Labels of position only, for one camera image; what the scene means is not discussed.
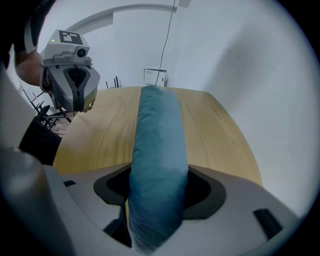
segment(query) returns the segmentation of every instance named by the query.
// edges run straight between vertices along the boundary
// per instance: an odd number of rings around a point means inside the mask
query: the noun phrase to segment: black cable
[[[160,61],[160,67],[159,67],[158,75],[156,77],[156,81],[155,81],[154,85],[157,85],[157,82],[158,82],[158,78],[159,78],[159,74],[160,74],[160,70],[161,70],[161,65],[162,65],[162,58],[164,56],[164,51],[165,51],[166,44],[167,44],[167,41],[168,41],[168,36],[169,36],[169,31],[170,31],[170,24],[171,24],[172,14],[174,13],[175,4],[176,4],[176,0],[174,0],[174,2],[173,2],[173,7],[172,7],[172,11],[171,11],[171,17],[170,17],[169,27],[168,27],[168,33],[166,35],[166,40],[165,40],[165,43],[164,43],[164,46],[163,46],[162,55],[161,55],[161,61]]]

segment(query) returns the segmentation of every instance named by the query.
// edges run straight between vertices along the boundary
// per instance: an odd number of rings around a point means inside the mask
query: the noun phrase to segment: teal pillow
[[[150,254],[182,221],[188,160],[180,105],[173,91],[141,89],[129,175],[133,247]]]

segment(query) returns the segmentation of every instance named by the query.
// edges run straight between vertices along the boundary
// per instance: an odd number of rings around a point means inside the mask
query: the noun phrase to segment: wooden table
[[[209,93],[167,88],[180,102],[188,163],[262,185],[255,157],[236,123]],[[53,166],[60,174],[131,162],[140,87],[98,91],[92,110],[78,113],[65,133]]]

